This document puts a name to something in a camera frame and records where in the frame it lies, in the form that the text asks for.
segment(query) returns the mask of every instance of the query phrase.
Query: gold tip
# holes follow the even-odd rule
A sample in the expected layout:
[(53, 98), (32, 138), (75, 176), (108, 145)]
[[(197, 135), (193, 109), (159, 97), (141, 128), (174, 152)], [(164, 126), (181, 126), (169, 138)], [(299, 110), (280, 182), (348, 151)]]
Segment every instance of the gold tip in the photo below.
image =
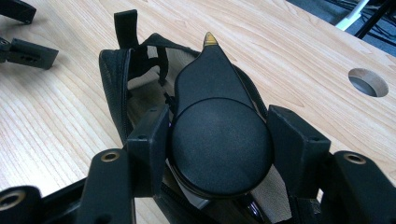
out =
[(217, 44), (218, 44), (218, 41), (216, 40), (216, 38), (210, 32), (207, 32), (207, 34), (205, 36), (204, 47), (211, 46), (211, 45), (217, 45)]

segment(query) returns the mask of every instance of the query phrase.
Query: floor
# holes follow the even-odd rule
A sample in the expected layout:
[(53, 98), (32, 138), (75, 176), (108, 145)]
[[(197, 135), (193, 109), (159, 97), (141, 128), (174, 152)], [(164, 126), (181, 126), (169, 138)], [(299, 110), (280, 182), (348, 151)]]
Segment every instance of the floor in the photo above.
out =
[[(315, 16), (327, 21), (330, 24), (335, 25), (341, 19), (347, 15), (350, 10), (345, 9), (343, 7), (339, 7), (333, 3), (328, 2), (327, 0), (287, 0), (288, 2), (294, 4), (297, 7), (304, 9), (305, 11), (314, 14)], [(354, 24), (352, 24), (346, 32), (354, 35), (356, 34), (359, 29), (363, 25), (363, 21), (367, 21), (370, 17), (369, 11), (366, 10), (367, 13), (364, 13), (364, 16), (358, 19)], [(389, 23), (385, 20), (381, 20), (377, 24), (379, 26), (374, 28), (371, 31), (373, 34), (381, 35), (380, 33), (376, 32), (378, 29), (383, 29), (383, 31), (390, 33), (386, 37), (386, 39), (396, 43), (396, 24)], [(376, 46), (379, 49), (384, 50), (388, 54), (391, 54), (396, 57), (396, 47), (388, 44), (382, 40), (379, 40), (371, 35), (366, 35), (363, 40), (373, 46)]]

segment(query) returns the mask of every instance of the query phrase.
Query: table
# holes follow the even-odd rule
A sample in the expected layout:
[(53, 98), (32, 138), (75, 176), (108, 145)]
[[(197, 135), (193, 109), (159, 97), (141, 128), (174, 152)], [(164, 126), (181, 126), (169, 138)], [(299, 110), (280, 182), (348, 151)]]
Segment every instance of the table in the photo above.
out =
[[(50, 70), (0, 64), (0, 190), (33, 185), (48, 195), (86, 176), (99, 151), (121, 147), (98, 55), (118, 48), (113, 14), (133, 8), (139, 41), (159, 33), (200, 50), (211, 31), (267, 106), (293, 110), (332, 140), (331, 152), (368, 156), (396, 183), (396, 58), (283, 0), (26, 2), (34, 22), (1, 17), (0, 36), (60, 52)], [(357, 91), (353, 68), (379, 74), (388, 94)], [(166, 222), (151, 199), (136, 207), (139, 223)]]

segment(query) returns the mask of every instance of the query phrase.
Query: wooden table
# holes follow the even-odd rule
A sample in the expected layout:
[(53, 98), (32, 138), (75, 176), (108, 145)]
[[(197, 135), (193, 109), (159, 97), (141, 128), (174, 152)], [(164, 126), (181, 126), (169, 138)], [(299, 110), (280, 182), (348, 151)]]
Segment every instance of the wooden table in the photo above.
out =
[[(332, 152), (366, 155), (396, 183), (396, 58), (283, 0), (26, 2), (37, 8), (33, 24), (1, 17), (0, 36), (60, 52), (50, 70), (0, 64), (0, 189), (34, 185), (48, 195), (86, 176), (99, 151), (121, 147), (98, 55), (118, 48), (113, 14), (133, 8), (140, 41), (159, 33), (200, 50), (211, 31), (266, 105), (295, 111)], [(379, 74), (389, 93), (357, 91), (353, 68)], [(140, 223), (166, 222), (151, 199), (136, 204)]]

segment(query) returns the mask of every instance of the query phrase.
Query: black circular lid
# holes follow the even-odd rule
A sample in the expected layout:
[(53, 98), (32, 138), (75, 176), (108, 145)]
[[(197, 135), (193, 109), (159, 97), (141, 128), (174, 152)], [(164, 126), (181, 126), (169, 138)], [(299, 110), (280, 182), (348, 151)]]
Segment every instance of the black circular lid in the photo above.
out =
[(214, 98), (188, 107), (174, 123), (171, 163), (180, 182), (205, 198), (256, 187), (273, 161), (267, 127), (247, 105)]

